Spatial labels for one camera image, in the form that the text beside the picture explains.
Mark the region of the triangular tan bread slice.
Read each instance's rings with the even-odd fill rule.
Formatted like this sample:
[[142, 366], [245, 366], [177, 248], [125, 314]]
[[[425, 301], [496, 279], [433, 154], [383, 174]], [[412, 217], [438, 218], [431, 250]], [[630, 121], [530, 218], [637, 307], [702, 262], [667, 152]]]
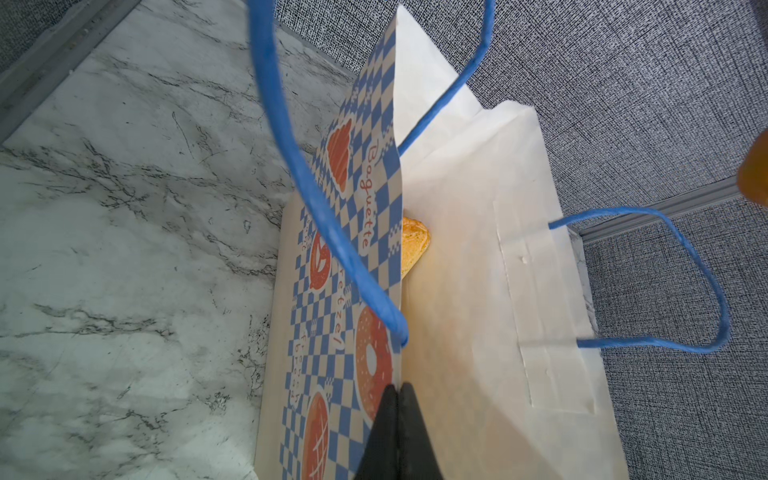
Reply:
[[431, 234], [420, 221], [403, 218], [401, 276], [405, 277], [426, 252]]

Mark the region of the checkered paper bag blue handles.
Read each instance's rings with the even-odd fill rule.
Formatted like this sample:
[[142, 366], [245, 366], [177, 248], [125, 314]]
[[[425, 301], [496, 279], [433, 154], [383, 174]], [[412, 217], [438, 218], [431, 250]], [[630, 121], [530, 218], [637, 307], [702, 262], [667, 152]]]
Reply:
[[[355, 479], [384, 389], [413, 385], [442, 479], [628, 475], [600, 354], [694, 345], [599, 338], [588, 318], [536, 111], [486, 109], [399, 7], [311, 158], [282, 88], [275, 5], [249, 3], [251, 55], [296, 185], [283, 215], [255, 471]], [[431, 242], [401, 276], [403, 218]]]

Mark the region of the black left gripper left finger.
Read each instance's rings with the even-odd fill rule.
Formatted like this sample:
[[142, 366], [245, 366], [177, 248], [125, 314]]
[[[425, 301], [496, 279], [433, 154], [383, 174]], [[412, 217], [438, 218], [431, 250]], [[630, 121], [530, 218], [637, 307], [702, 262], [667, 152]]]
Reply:
[[398, 420], [398, 391], [394, 385], [388, 385], [383, 391], [369, 440], [355, 474], [356, 480], [398, 478]]

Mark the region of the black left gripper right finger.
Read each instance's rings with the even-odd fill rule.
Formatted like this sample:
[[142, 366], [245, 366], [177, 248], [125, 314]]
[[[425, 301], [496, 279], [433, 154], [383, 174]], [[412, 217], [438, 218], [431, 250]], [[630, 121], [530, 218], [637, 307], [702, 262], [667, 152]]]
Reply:
[[442, 479], [415, 389], [405, 382], [398, 396], [398, 478]]

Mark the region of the long oval bread loaf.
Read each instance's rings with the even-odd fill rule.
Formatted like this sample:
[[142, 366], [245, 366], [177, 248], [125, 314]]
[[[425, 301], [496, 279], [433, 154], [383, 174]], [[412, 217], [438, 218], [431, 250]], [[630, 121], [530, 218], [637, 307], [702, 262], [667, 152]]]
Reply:
[[768, 131], [753, 142], [737, 172], [737, 187], [747, 200], [768, 206]]

